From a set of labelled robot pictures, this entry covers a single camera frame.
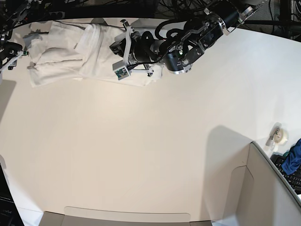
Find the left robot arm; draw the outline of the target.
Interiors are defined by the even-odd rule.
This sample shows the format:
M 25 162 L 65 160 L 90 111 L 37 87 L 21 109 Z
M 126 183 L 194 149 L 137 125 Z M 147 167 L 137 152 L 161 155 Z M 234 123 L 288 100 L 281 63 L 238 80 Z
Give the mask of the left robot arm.
M 154 31 L 139 33 L 127 20 L 121 22 L 125 37 L 110 45 L 123 59 L 112 65 L 118 79 L 133 73 L 151 77 L 154 66 L 174 74 L 187 73 L 223 35 L 229 35 L 260 7 L 263 0 L 211 0 L 201 8 L 180 9 L 184 16 L 161 22 Z

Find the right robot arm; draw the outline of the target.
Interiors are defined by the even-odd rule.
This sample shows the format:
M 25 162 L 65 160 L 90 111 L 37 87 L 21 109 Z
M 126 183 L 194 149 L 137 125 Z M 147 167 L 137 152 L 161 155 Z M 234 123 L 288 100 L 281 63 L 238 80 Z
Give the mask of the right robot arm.
M 40 7 L 41 0 L 2 0 L 0 2 L 0 67 L 3 60 L 15 57 L 23 48 L 10 42 L 13 29 L 27 22 L 28 15 Z

